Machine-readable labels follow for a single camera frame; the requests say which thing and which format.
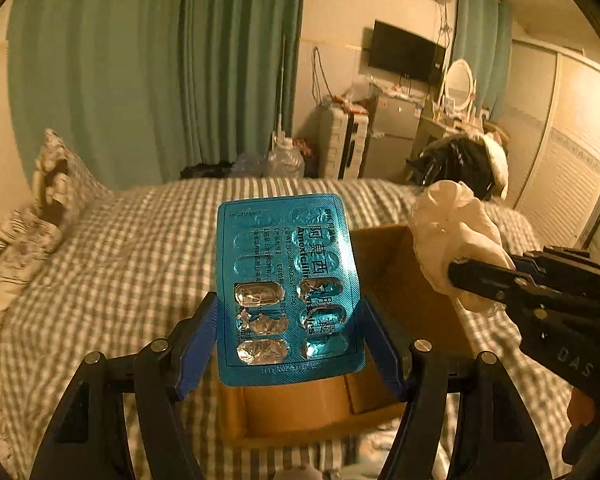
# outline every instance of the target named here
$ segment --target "cardboard box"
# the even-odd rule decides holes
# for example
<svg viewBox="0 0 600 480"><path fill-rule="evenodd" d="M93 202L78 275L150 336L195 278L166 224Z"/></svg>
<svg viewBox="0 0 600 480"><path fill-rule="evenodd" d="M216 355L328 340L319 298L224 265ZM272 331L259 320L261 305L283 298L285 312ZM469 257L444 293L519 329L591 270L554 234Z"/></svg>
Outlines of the cardboard box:
<svg viewBox="0 0 600 480"><path fill-rule="evenodd" d="M407 226L351 232L363 294L372 294L415 338L449 354L472 355L456 310L420 272ZM402 415L366 352L363 370L283 386L221 385L222 440L232 446L296 446L369 431Z"/></svg>

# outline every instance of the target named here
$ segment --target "bed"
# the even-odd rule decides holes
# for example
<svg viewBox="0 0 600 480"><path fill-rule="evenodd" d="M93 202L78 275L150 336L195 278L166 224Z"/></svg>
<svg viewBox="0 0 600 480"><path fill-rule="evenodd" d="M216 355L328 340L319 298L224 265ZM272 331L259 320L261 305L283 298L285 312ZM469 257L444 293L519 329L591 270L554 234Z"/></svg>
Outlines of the bed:
<svg viewBox="0 0 600 480"><path fill-rule="evenodd" d="M0 223L0 462L28 478L46 425L84 355L138 351L189 317L215 289L216 209L227 200L335 192L350 229L405 222L417 188L381 180L195 179L111 192L52 131L36 161L31 205ZM513 253L538 249L528 221L486 204ZM570 387L518 350L503 312L459 313L475 350L495 352L538 428L554 476ZM448 466L458 400L447 403L434 476ZM136 475L149 478L132 396L125 399ZM207 479L267 478L311 463L339 470L361 459L360 437L283 449L232 449L219 440L218 378L207 369L181 406L192 450ZM391 430L363 440L386 446Z"/></svg>

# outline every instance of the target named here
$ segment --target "black bag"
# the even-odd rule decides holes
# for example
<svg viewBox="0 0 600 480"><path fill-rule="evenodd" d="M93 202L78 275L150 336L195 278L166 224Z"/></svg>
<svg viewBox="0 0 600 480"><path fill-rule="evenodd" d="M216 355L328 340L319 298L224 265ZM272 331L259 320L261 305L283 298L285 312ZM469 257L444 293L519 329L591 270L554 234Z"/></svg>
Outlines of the black bag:
<svg viewBox="0 0 600 480"><path fill-rule="evenodd" d="M418 160L408 161L413 168L411 182L430 186L439 180L464 182L480 200L488 200L495 186L487 150L466 136L452 136L436 142Z"/></svg>

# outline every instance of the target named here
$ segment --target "television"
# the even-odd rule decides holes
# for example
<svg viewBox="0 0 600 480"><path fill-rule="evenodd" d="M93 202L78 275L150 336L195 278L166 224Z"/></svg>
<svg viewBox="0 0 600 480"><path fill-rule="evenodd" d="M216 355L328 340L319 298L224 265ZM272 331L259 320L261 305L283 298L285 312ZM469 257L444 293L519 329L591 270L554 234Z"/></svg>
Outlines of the television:
<svg viewBox="0 0 600 480"><path fill-rule="evenodd" d="M444 59L444 47L376 20L369 50L369 66L439 86Z"/></svg>

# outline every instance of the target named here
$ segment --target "checkered bedsheet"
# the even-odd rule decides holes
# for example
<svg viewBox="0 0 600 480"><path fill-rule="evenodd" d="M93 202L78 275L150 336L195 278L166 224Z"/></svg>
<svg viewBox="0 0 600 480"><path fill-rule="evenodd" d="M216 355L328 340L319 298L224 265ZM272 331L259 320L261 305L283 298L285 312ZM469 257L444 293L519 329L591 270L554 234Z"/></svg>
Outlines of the checkered bedsheet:
<svg viewBox="0 0 600 480"><path fill-rule="evenodd" d="M215 290L216 210L227 200L334 192L350 229L405 222L416 191L383 181L188 180L106 194L94 200L68 238L11 304L0 335L0 387L14 469L28 478L46 425L84 355L137 352L192 315ZM538 248L528 221L487 204L510 250ZM518 350L520 335L503 314L460 313L474 349L501 359L540 433L554 475L569 427L570 389ZM436 471L448 465L457 399L447 403ZM150 478L132 396L125 399L129 444L139 479ZM219 440L218 378L207 369L182 403L192 450L207 479L256 479L311 463L328 471L356 459L358 439L281 449L236 449Z"/></svg>

